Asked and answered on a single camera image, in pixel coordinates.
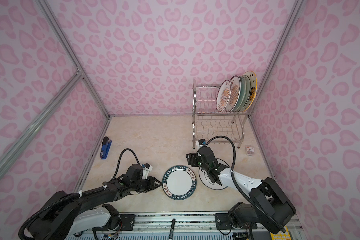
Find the blue stapler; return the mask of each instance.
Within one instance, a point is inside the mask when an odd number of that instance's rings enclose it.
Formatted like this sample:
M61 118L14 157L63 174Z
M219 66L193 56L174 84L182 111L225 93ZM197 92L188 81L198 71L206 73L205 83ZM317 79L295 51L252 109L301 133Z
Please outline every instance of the blue stapler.
M101 159L106 159L107 158L111 143L112 143L112 140L110 140L109 137L104 137L103 138L103 143L102 143L101 152L100 152L100 158Z

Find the plate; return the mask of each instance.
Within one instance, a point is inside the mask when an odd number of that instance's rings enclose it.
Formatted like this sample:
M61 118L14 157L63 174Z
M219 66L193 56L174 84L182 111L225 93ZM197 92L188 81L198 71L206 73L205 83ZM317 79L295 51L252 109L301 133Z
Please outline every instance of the plate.
M236 106L239 100L240 89L241 89L240 78L238 76L233 76L230 79L230 82L231 82L231 94L229 96L228 104L225 107L227 112L232 111L232 109Z
M217 162L218 162L218 163L222 163L222 164L224 164L224 165L229 166L228 163L226 163L224 160L221 160L221 159L219 159L219 158L216 158L216 159L217 159ZM211 180L209 179L209 177L206 175L206 173L203 172L203 170L202 170L201 167L199 167L199 177L200 177L200 180L202 181L202 183L203 183L206 187L208 187L208 188L210 188L210 189L213 189L213 190L223 190L223 189L226 189L226 188L227 188L227 186L221 186L221 185L219 185L219 184L217 184L217 183L212 183Z
M239 111L241 108L243 108L244 103L245 103L247 80L243 76L239 76L239 79L240 79L240 84L241 84L239 100L237 101L236 106L232 109L232 112Z
M257 90L257 77L256 74L252 71L245 72L243 76L247 76L250 79L250 94L248 97L248 101L244 104L244 107L241 112L246 111L253 103L254 98L256 97Z
M248 101L248 97L250 96L250 79L247 76L241 76L244 78L245 80L245 95L243 98L243 102L240 104L240 106L237 108L237 111L239 112L241 109L244 108L244 105L246 104L246 102Z
M196 175L189 167L183 165L168 169L162 182L165 194L174 200L187 199L196 189Z
M231 82L229 80L225 80L217 93L216 98L216 110L221 112L224 110L225 106L228 104L228 100L231 94Z

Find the black marker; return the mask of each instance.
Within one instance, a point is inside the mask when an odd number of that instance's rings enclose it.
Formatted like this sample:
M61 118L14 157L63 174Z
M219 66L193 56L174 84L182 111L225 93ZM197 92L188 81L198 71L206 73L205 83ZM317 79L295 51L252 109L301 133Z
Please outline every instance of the black marker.
M169 232L169 239L173 238L173 229L175 228L176 219L172 219L171 231Z

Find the small box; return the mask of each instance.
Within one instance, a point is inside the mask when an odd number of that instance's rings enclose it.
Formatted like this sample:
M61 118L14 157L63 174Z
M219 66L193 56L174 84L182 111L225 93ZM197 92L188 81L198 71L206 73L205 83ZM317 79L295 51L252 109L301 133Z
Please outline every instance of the small box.
M254 146L247 145L247 146L245 146L245 150L246 150L248 156L254 155Z

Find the wire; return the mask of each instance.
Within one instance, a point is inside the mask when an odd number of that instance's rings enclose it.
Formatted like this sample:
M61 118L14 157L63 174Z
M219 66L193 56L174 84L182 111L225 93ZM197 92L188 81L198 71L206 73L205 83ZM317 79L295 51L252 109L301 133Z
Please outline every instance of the wire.
M252 223L250 224L250 237L251 237L251 240L254 240L254 238L253 238L253 232L252 232L252 227L253 227L253 225L254 225L254 222L252 222Z
M135 152L134 152L132 149L129 149L129 148L124 149L123 151L121 151L120 156L119 156L119 160L117 161L117 167L116 167L115 174L113 175L113 179L116 178L117 172L119 171L119 166L120 166L121 157L123 156L123 153L124 153L125 151L130 151L130 152L133 154L133 156L135 156L135 159L136 159L137 164L140 165L139 160L137 159L137 156L136 156Z
M232 166L231 166L231 177L232 177L232 181L233 184L235 185L235 187L237 188L237 190L239 191L239 193L250 203L252 204L255 208L257 208L262 214L264 214L264 216L266 218L268 218L281 232L286 232L285 228L283 227L283 225L281 225L276 219L274 219L271 215L269 215L269 213L267 213L266 211L264 211L264 209L259 206L257 203L255 203L248 195L245 194L245 192L240 188L239 184L237 183L236 179L235 179L235 174L233 171L233 168L235 167L235 162L236 162L236 149L235 149L235 145L233 144L232 140L229 139L226 136L216 136L216 137L212 137L207 143L206 145L208 145L211 141L213 141L216 138L224 138L227 139L230 144L232 145L232 149L233 149L233 160L232 160Z
M92 228L92 231L93 231L93 237L95 238L95 240L99 240L99 239L97 238L97 234L96 234L95 228Z
M88 190L88 191L85 191L82 193L82 196L88 196L88 195L91 195L91 194L95 194L95 193L98 193L98 192L101 192L105 189L105 187L99 187L99 188L96 188L96 189L92 189L92 190ZM42 214L43 212L45 212L46 210L48 209L51 209L53 208L54 206L62 203L62 202L65 202L65 201L68 201L70 199L76 199L76 198L79 198L80 195L78 193L72 193L66 197L63 197L49 205L47 205L46 207L38 210L36 213L34 213L32 216L30 216L24 223L23 225L21 225L20 229L19 229L19 233L18 233L18 236L21 240L34 240L33 237L27 237L25 234L24 234L24 230L25 228L28 226L28 224L30 224L33 220L35 220L40 214Z
M223 234L224 236L228 236L228 235L231 233L231 231L232 231L232 224L231 224L230 222L227 222L227 223L229 223L229 225L231 226L231 228L229 229L229 232L228 232L228 233L223 233L223 232L220 230L220 228L219 228L219 232L220 232L221 234Z
M123 221L120 221L120 228L119 228L119 230L117 230L117 234L119 234L121 232L122 227L123 227Z

